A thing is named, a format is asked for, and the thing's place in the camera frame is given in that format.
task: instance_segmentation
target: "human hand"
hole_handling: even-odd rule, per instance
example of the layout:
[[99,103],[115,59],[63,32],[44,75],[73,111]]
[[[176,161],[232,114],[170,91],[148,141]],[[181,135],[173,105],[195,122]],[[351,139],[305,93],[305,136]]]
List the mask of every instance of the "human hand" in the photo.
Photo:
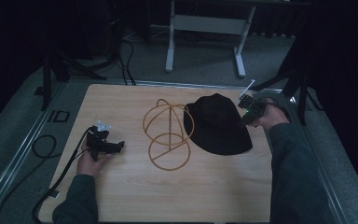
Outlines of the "human hand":
[[98,176],[106,162],[112,157],[111,154],[106,154],[95,161],[87,149],[87,140],[83,142],[82,156],[77,161],[77,174],[78,175],[92,175],[94,178]]
[[[266,100],[269,103],[273,103],[273,101],[269,98],[267,98]],[[280,110],[279,107],[275,105],[267,105],[263,117],[256,119],[250,124],[250,126],[256,128],[258,125],[260,125],[266,131],[269,131],[270,128],[280,123],[290,123],[290,121],[284,115],[283,111]]]

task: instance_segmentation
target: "gold wire hat stand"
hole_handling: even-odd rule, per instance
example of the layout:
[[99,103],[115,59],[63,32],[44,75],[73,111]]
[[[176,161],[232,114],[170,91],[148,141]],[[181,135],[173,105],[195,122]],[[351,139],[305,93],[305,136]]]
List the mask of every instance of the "gold wire hat stand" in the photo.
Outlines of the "gold wire hat stand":
[[[175,111],[175,108],[180,108],[182,109],[185,113],[188,114],[188,116],[190,117],[191,119],[191,132],[189,135],[186,134],[186,132],[184,131],[184,128],[183,128],[183,124],[182,122],[180,121],[180,118],[177,114],[177,112]],[[151,120],[149,122],[147,122],[146,124],[146,118],[149,116],[149,114],[152,112],[152,111],[155,111],[155,110],[160,110],[155,116],[153,116],[151,118]],[[149,131],[149,128],[151,126],[151,124],[159,117],[161,116],[164,112],[167,112],[169,113],[169,131],[167,133],[161,133],[161,134],[158,134],[157,136],[153,137],[151,136],[151,134],[148,132]],[[172,132],[172,114],[174,115],[174,117],[176,118],[177,122],[178,122],[178,127],[180,128],[180,133],[173,133]],[[187,142],[187,140],[190,138],[191,134],[193,134],[194,132],[194,120],[193,118],[191,117],[189,111],[188,111],[188,108],[187,106],[185,105],[171,105],[170,103],[168,103],[166,100],[163,100],[163,99],[159,99],[156,103],[156,106],[151,108],[146,114],[145,114],[145,117],[144,117],[144,132],[145,134],[152,140],[150,145],[149,145],[149,149],[148,149],[148,154],[149,154],[149,159],[152,161],[152,163],[157,166],[159,169],[161,170],[165,170],[165,171],[174,171],[174,170],[178,170],[180,168],[182,168],[183,166],[186,165],[186,163],[188,162],[188,160],[190,159],[190,144]],[[168,136],[168,142],[163,142],[159,139],[161,139],[163,136]],[[180,140],[179,141],[175,141],[173,142],[172,141],[172,137],[173,136],[177,136]],[[165,152],[153,157],[152,156],[152,146],[153,144],[160,144],[160,145],[163,145],[163,146],[167,146],[168,147],[168,150],[166,150]],[[187,157],[185,159],[185,161],[183,163],[181,163],[180,165],[174,167],[174,168],[166,168],[166,167],[163,167],[159,164],[157,164],[156,160],[164,155],[167,155],[168,153],[176,150],[177,148],[183,146],[184,144],[186,144],[187,146]]]

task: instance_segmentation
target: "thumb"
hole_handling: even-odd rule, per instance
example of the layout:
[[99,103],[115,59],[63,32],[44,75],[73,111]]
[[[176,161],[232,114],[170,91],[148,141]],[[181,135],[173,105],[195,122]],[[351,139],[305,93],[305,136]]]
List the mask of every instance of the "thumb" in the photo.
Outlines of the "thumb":
[[97,160],[101,167],[103,167],[106,162],[112,157],[112,154],[105,154],[104,157]]

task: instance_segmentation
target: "wooden tabletop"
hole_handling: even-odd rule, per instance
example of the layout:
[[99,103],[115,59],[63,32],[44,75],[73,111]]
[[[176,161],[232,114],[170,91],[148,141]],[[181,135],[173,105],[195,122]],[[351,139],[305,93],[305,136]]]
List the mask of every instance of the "wooden tabletop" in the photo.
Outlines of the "wooden tabletop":
[[[241,90],[91,85],[51,183],[62,173],[83,132],[102,120],[113,126],[107,141],[125,141],[125,146],[96,179],[101,222],[268,222],[271,153],[261,127],[248,127],[254,147],[240,155],[214,155],[188,140],[190,158],[178,170],[161,170],[149,159],[151,140],[143,123],[158,99],[186,105],[217,92],[236,103]],[[151,134],[167,132],[167,118],[161,115],[153,121]],[[178,148],[161,162],[175,166],[186,155],[186,148]],[[39,212],[42,221],[52,221],[52,212],[64,201],[75,174],[76,161],[57,187],[60,196],[44,201]]]

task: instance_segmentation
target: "white table leg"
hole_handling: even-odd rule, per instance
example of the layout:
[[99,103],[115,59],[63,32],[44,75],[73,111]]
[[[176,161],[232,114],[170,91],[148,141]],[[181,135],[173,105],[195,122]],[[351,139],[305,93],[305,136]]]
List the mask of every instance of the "white table leg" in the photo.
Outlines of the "white table leg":
[[173,54],[175,49],[175,43],[173,41],[174,18],[175,18],[174,5],[175,5],[175,1],[171,1],[170,44],[168,45],[167,62],[165,63],[166,72],[171,72],[173,68]]
[[254,14],[255,14],[255,7],[252,7],[250,12],[249,12],[249,15],[248,15],[248,18],[246,20],[246,23],[243,25],[243,31],[242,31],[242,34],[241,34],[241,42],[236,48],[234,48],[235,62],[237,64],[238,76],[239,77],[245,77],[246,76],[245,67],[243,65],[243,60],[242,60],[241,53],[242,53],[242,50],[243,50],[243,46],[245,44],[246,37],[247,37],[247,35],[249,33],[249,29],[251,27],[252,18],[254,16]]

